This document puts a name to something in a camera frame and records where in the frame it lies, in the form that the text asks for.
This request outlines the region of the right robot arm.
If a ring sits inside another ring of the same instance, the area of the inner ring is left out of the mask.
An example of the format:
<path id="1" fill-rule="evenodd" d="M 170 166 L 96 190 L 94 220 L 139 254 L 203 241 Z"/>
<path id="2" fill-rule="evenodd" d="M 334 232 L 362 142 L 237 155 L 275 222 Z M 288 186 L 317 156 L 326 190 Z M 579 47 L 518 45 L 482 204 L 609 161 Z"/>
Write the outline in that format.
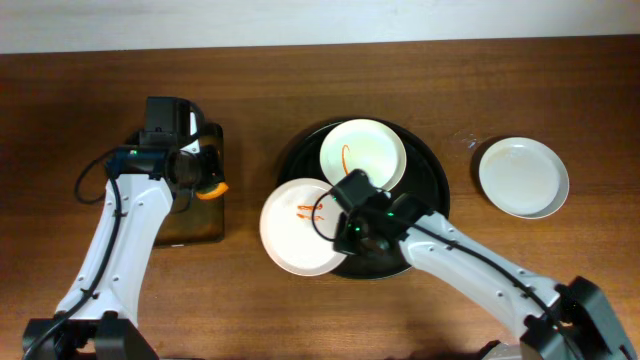
<path id="1" fill-rule="evenodd" d="M 336 251 L 397 251 L 485 309 L 519 340 L 522 359 L 635 359 L 604 292 L 576 277 L 561 284 L 474 241 L 412 194 L 392 199 L 356 170 L 329 191 L 341 207 Z"/>

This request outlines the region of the grey-white plate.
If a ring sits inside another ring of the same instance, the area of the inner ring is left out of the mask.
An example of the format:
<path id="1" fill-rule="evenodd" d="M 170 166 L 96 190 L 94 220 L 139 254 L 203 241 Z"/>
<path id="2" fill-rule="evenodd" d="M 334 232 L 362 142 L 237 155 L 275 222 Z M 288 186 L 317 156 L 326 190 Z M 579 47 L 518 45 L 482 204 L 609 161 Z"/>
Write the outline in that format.
<path id="1" fill-rule="evenodd" d="M 480 157 L 477 174 L 488 200 L 518 218 L 548 217 L 569 196 L 570 179 L 563 161 L 530 138 L 508 137 L 490 145 Z"/>

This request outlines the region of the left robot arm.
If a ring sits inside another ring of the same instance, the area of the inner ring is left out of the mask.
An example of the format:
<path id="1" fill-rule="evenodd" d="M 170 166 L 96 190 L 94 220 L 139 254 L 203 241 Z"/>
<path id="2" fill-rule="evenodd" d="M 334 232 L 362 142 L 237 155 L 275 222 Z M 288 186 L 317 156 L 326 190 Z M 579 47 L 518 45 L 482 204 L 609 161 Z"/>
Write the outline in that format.
<path id="1" fill-rule="evenodd" d="M 228 189 L 222 129 L 192 101 L 150 97 L 137 140 L 93 160 L 105 168 L 103 211 L 71 288 L 50 318 L 32 319 L 23 334 L 26 359 L 155 359 L 137 328 L 145 271 L 176 197 L 211 200 Z"/>

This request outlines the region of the orange green sponge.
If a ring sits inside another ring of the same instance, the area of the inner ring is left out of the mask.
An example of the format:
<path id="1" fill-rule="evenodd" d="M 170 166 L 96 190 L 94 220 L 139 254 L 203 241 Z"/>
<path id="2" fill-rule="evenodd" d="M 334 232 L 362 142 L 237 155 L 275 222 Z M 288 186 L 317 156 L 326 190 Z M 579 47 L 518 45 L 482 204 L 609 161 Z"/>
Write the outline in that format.
<path id="1" fill-rule="evenodd" d="M 203 201 L 213 200 L 223 196 L 229 190 L 225 182 L 220 182 L 203 190 L 198 190 L 196 196 Z"/>

